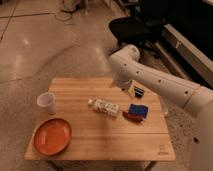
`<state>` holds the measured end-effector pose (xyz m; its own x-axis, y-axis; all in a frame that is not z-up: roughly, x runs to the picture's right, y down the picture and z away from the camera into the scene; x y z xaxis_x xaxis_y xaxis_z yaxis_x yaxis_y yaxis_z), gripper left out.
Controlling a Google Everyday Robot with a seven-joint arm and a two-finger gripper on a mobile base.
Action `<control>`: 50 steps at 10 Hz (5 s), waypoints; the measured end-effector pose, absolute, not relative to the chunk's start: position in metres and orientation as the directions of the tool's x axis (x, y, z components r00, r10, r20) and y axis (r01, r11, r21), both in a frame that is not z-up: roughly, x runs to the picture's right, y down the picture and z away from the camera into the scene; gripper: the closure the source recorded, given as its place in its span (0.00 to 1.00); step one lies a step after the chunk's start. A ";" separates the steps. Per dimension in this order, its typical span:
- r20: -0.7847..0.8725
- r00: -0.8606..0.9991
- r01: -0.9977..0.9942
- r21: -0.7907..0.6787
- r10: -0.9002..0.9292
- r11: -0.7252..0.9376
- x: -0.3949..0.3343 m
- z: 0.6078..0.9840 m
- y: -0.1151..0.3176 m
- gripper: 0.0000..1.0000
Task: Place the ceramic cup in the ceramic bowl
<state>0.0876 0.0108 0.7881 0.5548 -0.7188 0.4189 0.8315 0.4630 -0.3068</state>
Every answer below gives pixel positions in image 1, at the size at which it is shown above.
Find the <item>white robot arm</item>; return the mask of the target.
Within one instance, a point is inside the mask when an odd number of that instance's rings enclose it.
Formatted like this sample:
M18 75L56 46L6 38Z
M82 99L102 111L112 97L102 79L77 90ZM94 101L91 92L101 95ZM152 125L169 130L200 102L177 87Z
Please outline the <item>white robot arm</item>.
M113 84L128 90L132 81L172 101L196 119L189 171L213 171L213 90L138 62L139 49L127 45L109 57Z

